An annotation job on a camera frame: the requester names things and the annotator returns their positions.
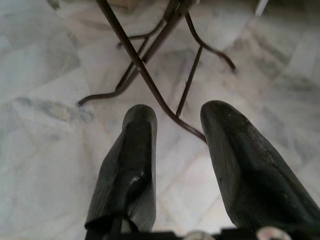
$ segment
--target metal stand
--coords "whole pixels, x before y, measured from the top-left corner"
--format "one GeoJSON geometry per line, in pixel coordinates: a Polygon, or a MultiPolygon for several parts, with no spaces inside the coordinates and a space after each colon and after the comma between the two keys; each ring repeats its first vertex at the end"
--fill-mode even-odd
{"type": "Polygon", "coordinates": [[[156,25],[156,27],[152,31],[146,34],[134,35],[130,37],[126,35],[124,29],[120,25],[117,17],[115,16],[114,12],[109,6],[107,0],[97,0],[97,3],[99,4],[107,20],[109,21],[112,29],[120,39],[120,43],[117,44],[117,48],[120,48],[121,46],[123,46],[128,52],[129,56],[131,57],[132,62],[130,63],[127,70],[125,71],[124,75],[122,76],[114,92],[87,96],[82,100],[80,100],[76,105],[80,107],[81,105],[83,105],[84,103],[90,100],[109,99],[109,98],[117,97],[121,95],[130,86],[130,84],[135,80],[138,74],[141,74],[144,81],[146,82],[149,89],[151,90],[152,94],[154,95],[155,99],[157,100],[161,108],[165,111],[165,113],[182,128],[196,135],[197,137],[202,139],[204,142],[207,142],[205,136],[201,132],[199,132],[198,130],[188,125],[187,123],[185,123],[179,118],[182,112],[183,106],[185,104],[194,74],[196,72],[203,48],[223,58],[227,62],[227,64],[230,66],[232,71],[235,71],[236,67],[229,57],[227,57],[224,53],[205,44],[198,36],[196,29],[193,25],[193,22],[191,20],[191,17],[189,15],[189,9],[193,6],[193,4],[195,3],[195,0],[170,0],[163,18],[160,20],[160,22],[156,25]],[[177,24],[180,22],[182,18],[186,19],[186,22],[189,26],[191,34],[194,37],[194,39],[199,43],[200,47],[198,49],[198,53],[194,60],[194,64],[191,69],[188,81],[186,83],[183,95],[181,97],[178,109],[176,111],[176,114],[174,114],[169,108],[169,106],[166,104],[163,97],[161,96],[159,90],[157,89],[157,86],[155,85],[148,70],[146,69],[145,64],[148,63],[148,61],[156,53],[156,51],[167,39],[169,34],[173,31],[173,29],[177,26],[177,24]],[[162,30],[160,31],[156,39],[153,41],[153,43],[150,45],[148,50],[145,52],[143,57],[140,58],[140,54],[145,49],[150,37],[156,34],[156,32],[160,30],[160,28],[164,25],[164,23],[166,23],[165,26],[162,28],[162,30]],[[133,45],[130,42],[130,40],[137,40],[137,39],[144,39],[138,51],[134,49],[133,45]]]}

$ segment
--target floor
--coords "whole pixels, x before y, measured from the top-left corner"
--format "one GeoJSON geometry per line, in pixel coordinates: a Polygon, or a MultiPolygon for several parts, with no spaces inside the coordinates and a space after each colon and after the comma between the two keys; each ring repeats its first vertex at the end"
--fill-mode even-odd
{"type": "MultiPolygon", "coordinates": [[[[158,119],[155,231],[211,233],[232,226],[208,148],[174,124],[141,77],[111,92],[130,59],[92,1],[0,1],[1,239],[84,239],[84,222],[100,165],[126,111],[151,106],[158,119]]],[[[201,130],[200,108],[223,100],[245,114],[277,148],[320,205],[320,1],[207,0],[191,15],[199,35],[224,50],[238,73],[204,52],[182,118],[201,130]]],[[[128,34],[145,32],[166,2],[115,8],[128,34]]],[[[181,22],[147,65],[176,110],[197,44],[181,22]]]]}

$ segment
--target leg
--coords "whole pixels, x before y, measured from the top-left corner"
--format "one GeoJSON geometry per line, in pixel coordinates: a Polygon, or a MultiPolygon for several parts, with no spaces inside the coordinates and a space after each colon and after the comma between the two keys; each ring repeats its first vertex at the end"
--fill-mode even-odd
{"type": "MultiPolygon", "coordinates": [[[[173,16],[173,14],[175,13],[177,7],[179,6],[179,1],[178,0],[170,0],[168,3],[168,6],[166,7],[166,10],[163,14],[162,19],[158,22],[158,24],[155,26],[155,28],[153,30],[151,30],[148,33],[145,34],[139,34],[139,35],[133,35],[133,36],[129,36],[129,40],[138,40],[138,39],[149,39],[150,37],[152,37],[154,34],[156,34],[156,32],[158,32],[158,30],[162,27],[164,22],[168,22],[171,17],[173,16]]],[[[122,47],[122,43],[119,42],[116,47],[119,49],[122,47]]]]}
{"type": "Polygon", "coordinates": [[[199,35],[197,34],[196,32],[196,29],[195,29],[195,26],[192,22],[192,19],[191,19],[191,16],[190,14],[188,13],[187,15],[185,15],[185,20],[188,24],[188,27],[190,29],[190,32],[192,34],[192,36],[194,37],[194,39],[200,44],[200,46],[203,46],[205,49],[207,49],[208,51],[212,52],[213,54],[216,54],[218,55],[219,57],[223,58],[227,63],[228,65],[230,66],[231,70],[233,72],[236,71],[236,66],[234,65],[234,63],[232,62],[232,60],[227,56],[225,55],[223,52],[221,51],[218,51],[210,46],[208,46],[206,43],[204,43],[201,38],[199,37],[199,35]]]}
{"type": "Polygon", "coordinates": [[[76,103],[77,107],[82,106],[88,101],[97,100],[97,99],[110,99],[117,97],[125,92],[125,90],[131,85],[131,83],[135,80],[136,76],[138,75],[138,69],[135,68],[131,75],[122,83],[122,85],[116,89],[114,92],[111,93],[103,93],[103,94],[95,94],[86,96],[85,98],[81,99],[76,103]]]}
{"type": "MultiPolygon", "coordinates": [[[[104,15],[106,16],[106,18],[108,19],[108,21],[111,24],[111,21],[113,22],[118,22],[116,16],[114,15],[114,13],[112,12],[113,16],[115,19],[109,19],[108,14],[110,14],[109,12],[106,13],[105,12],[105,5],[107,5],[105,3],[106,0],[97,0],[97,3],[100,5],[100,8],[102,9],[104,15]]],[[[187,13],[188,11],[188,4],[186,5],[181,5],[178,9],[177,9],[177,14],[174,14],[170,21],[165,25],[165,27],[162,29],[162,31],[159,33],[158,37],[153,41],[153,43],[151,44],[151,46],[149,47],[149,49],[147,50],[147,52],[145,53],[145,55],[143,56],[142,60],[143,62],[146,64],[150,58],[154,55],[154,53],[158,50],[158,48],[161,46],[161,44],[166,40],[166,38],[168,37],[168,35],[171,33],[171,31],[175,28],[175,26],[179,23],[179,21],[183,18],[183,16],[187,13]]],[[[117,29],[114,29],[115,33],[118,35],[118,37],[120,38],[117,29]]],[[[123,38],[125,40],[128,40],[130,42],[130,40],[128,39],[126,33],[124,32],[124,36],[123,38]]],[[[139,54],[136,52],[136,50],[133,48],[127,49],[127,52],[130,55],[130,51],[133,51],[135,54],[137,54],[139,56],[139,54]]],[[[129,86],[130,84],[134,81],[134,79],[137,77],[137,75],[139,74],[139,68],[135,67],[134,70],[131,72],[131,69],[133,68],[133,66],[136,65],[138,66],[134,61],[132,61],[132,63],[129,65],[128,69],[126,70],[125,74],[123,75],[123,77],[121,78],[120,82],[118,83],[117,89],[114,92],[111,93],[105,93],[105,94],[95,94],[95,95],[90,95],[87,96],[85,98],[83,98],[82,100],[80,100],[76,105],[77,106],[82,106],[83,104],[85,104],[88,101],[91,100],[96,100],[96,99],[109,99],[109,98],[114,98],[117,97],[119,95],[121,95],[129,86]]]]}
{"type": "Polygon", "coordinates": [[[265,8],[267,6],[268,1],[269,0],[260,0],[259,1],[259,4],[255,9],[255,15],[256,16],[260,17],[262,15],[262,13],[264,12],[264,10],[265,10],[265,8]]]}
{"type": "Polygon", "coordinates": [[[187,98],[187,95],[188,95],[192,80],[194,78],[194,75],[195,75],[195,72],[196,72],[196,69],[197,69],[197,66],[198,66],[198,63],[199,63],[199,59],[200,59],[200,56],[201,56],[201,53],[202,53],[203,49],[204,49],[204,47],[200,46],[199,50],[198,50],[198,53],[196,54],[196,57],[195,57],[195,60],[194,60],[194,63],[193,63],[193,66],[192,66],[192,69],[191,69],[191,72],[190,72],[190,75],[189,75],[189,79],[186,82],[185,89],[183,91],[183,94],[182,94],[178,109],[176,110],[176,113],[175,113],[175,115],[177,117],[180,116],[182,108],[185,105],[185,101],[186,101],[186,98],[187,98]]]}
{"type": "Polygon", "coordinates": [[[164,40],[167,38],[167,36],[170,34],[170,32],[174,29],[174,27],[178,24],[178,22],[182,19],[185,14],[187,14],[189,8],[193,5],[194,1],[184,1],[178,9],[176,10],[177,14],[175,14],[170,22],[164,27],[164,29],[161,31],[157,39],[153,42],[153,44],[150,46],[148,51],[143,56],[143,59],[139,57],[137,54],[135,48],[132,46],[130,40],[128,39],[128,36],[126,35],[124,29],[121,27],[119,21],[117,20],[115,14],[113,13],[112,9],[110,8],[109,4],[106,0],[97,0],[97,3],[101,7],[105,17],[109,21],[111,27],[119,37],[120,41],[122,42],[124,48],[130,55],[133,63],[136,65],[136,68],[133,70],[131,75],[128,77],[130,79],[131,76],[137,75],[138,72],[142,75],[144,81],[148,85],[149,89],[151,90],[152,94],[154,95],[155,99],[161,106],[161,108],[164,110],[164,112],[178,125],[180,125],[185,130],[189,131],[190,133],[196,135],[200,139],[202,139],[206,143],[205,136],[196,130],[195,128],[191,127],[181,119],[179,119],[168,107],[165,100],[161,96],[159,90],[157,89],[154,81],[152,80],[148,70],[146,69],[145,63],[152,57],[152,55],[156,52],[156,50],[160,47],[160,45],[164,42],[164,40]]]}
{"type": "MultiPolygon", "coordinates": [[[[158,32],[158,30],[163,26],[164,24],[164,20],[161,19],[158,24],[155,26],[155,28],[153,30],[151,30],[150,32],[148,33],[145,33],[145,34],[141,34],[141,35],[133,35],[133,36],[129,36],[129,40],[138,40],[138,39],[144,39],[144,40],[147,40],[147,39],[150,39],[153,35],[156,34],[156,32],[158,32]]],[[[119,42],[117,45],[116,45],[116,48],[119,49],[122,47],[122,43],[119,42]]]]}

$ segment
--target floor tile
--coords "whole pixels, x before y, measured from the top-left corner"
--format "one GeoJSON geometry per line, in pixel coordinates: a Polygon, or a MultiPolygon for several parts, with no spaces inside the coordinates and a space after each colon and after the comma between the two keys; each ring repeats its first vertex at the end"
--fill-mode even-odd
{"type": "Polygon", "coordinates": [[[205,231],[211,234],[219,234],[222,229],[234,229],[235,225],[231,222],[227,215],[224,202],[219,197],[211,206],[210,210],[195,227],[200,231],[205,231]]]}
{"type": "Polygon", "coordinates": [[[79,40],[80,47],[113,34],[111,26],[97,5],[70,15],[65,19],[65,23],[79,40]]]}
{"type": "Polygon", "coordinates": [[[220,191],[208,151],[193,161],[160,196],[174,220],[191,231],[219,197],[220,191]]]}
{"type": "Polygon", "coordinates": [[[62,18],[68,18],[96,6],[97,3],[94,1],[59,1],[59,9],[56,13],[62,18]]]}
{"type": "Polygon", "coordinates": [[[0,3],[0,17],[18,13],[24,10],[31,9],[36,4],[41,4],[41,1],[37,0],[3,0],[0,3]]]}
{"type": "Polygon", "coordinates": [[[111,146],[102,133],[97,125],[86,126],[2,174],[1,182],[6,185],[0,196],[7,201],[0,210],[4,216],[1,234],[28,230],[32,238],[39,226],[54,219],[70,214],[76,221],[79,214],[85,215],[101,162],[111,146]]]}
{"type": "Polygon", "coordinates": [[[0,107],[0,172],[4,173],[35,152],[35,144],[11,103],[0,107]]]}
{"type": "Polygon", "coordinates": [[[93,108],[76,107],[76,102],[87,94],[89,90],[86,77],[82,69],[78,68],[16,98],[13,105],[22,119],[73,132],[95,119],[93,108]]]}
{"type": "Polygon", "coordinates": [[[156,203],[156,219],[153,226],[152,231],[153,232],[169,232],[169,231],[176,231],[177,228],[179,228],[168,211],[164,209],[164,207],[161,205],[159,200],[156,203]]]}
{"type": "Polygon", "coordinates": [[[294,71],[300,73],[300,75],[306,78],[311,78],[316,64],[318,51],[315,47],[316,44],[312,42],[312,39],[308,38],[308,33],[305,33],[302,36],[300,43],[292,55],[288,67],[294,69],[294,71]]]}
{"type": "Polygon", "coordinates": [[[42,42],[3,55],[0,58],[0,103],[17,98],[79,67],[78,56],[63,49],[62,45],[66,43],[68,40],[62,38],[54,44],[42,42]]]}
{"type": "Polygon", "coordinates": [[[65,29],[61,19],[47,4],[5,15],[1,17],[1,25],[14,49],[48,39],[65,29]]]}

